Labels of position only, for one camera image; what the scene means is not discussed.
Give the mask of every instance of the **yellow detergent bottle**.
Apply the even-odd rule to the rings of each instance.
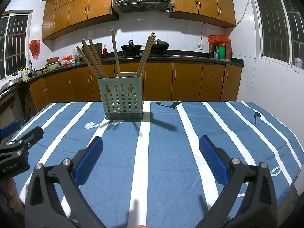
[[[29,79],[28,70],[26,68],[21,68],[21,78],[23,81],[27,81]]]

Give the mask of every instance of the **green container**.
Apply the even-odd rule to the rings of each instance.
[[[219,46],[218,49],[219,59],[225,61],[226,46]]]

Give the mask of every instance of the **range hood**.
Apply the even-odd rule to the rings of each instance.
[[[171,10],[171,0],[122,0],[112,5],[117,13]]]

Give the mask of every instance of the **window frame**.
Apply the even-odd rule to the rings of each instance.
[[[263,30],[262,30],[262,20],[261,20],[261,14],[260,14],[260,8],[259,5],[257,3],[257,0],[254,0],[255,2],[255,6],[256,6],[256,11],[257,11],[257,18],[258,18],[258,24],[259,24],[259,34],[260,34],[260,59],[262,60],[266,60],[269,62],[275,62],[275,63],[279,63],[288,67],[292,67],[292,56],[293,56],[293,47],[292,47],[292,38],[291,38],[291,28],[290,28],[290,21],[288,18],[288,14],[287,14],[287,10],[284,4],[283,0],[280,0],[282,3],[282,7],[283,7],[283,11],[284,11],[284,15],[285,15],[285,20],[286,20],[286,24],[287,24],[287,31],[288,31],[288,42],[289,42],[289,63],[272,58],[272,57],[268,57],[268,56],[264,56],[263,55]]]
[[[28,54],[27,54],[27,48],[26,46],[29,45],[29,27],[30,27],[30,15],[31,13],[10,13],[10,14],[4,14],[3,16],[1,16],[1,18],[4,18],[4,17],[8,17],[8,21],[7,21],[7,24],[6,24],[6,29],[5,29],[5,37],[4,37],[4,46],[3,46],[3,51],[4,51],[4,54],[3,54],[3,63],[4,63],[4,73],[5,73],[5,77],[3,79],[0,80],[3,81],[5,79],[8,79],[8,78],[11,78],[13,77],[12,75],[13,74],[10,74],[10,75],[7,75],[7,72],[6,72],[6,63],[5,63],[5,60],[6,60],[6,38],[7,38],[7,29],[9,27],[9,22],[10,22],[10,17],[11,16],[17,16],[17,15],[27,15],[27,22],[26,22],[26,29],[25,29],[25,44],[24,44],[24,52],[25,52],[25,65],[27,66],[27,62],[28,62]]]

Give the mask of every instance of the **bowl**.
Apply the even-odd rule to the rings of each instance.
[[[47,59],[47,63],[48,64],[50,64],[50,63],[56,63],[56,62],[58,62],[58,59],[59,59],[59,57],[49,58],[49,59]]]
[[[45,66],[47,67],[48,71],[51,71],[51,70],[59,67],[60,66],[60,62],[50,63],[50,64],[47,64]]]

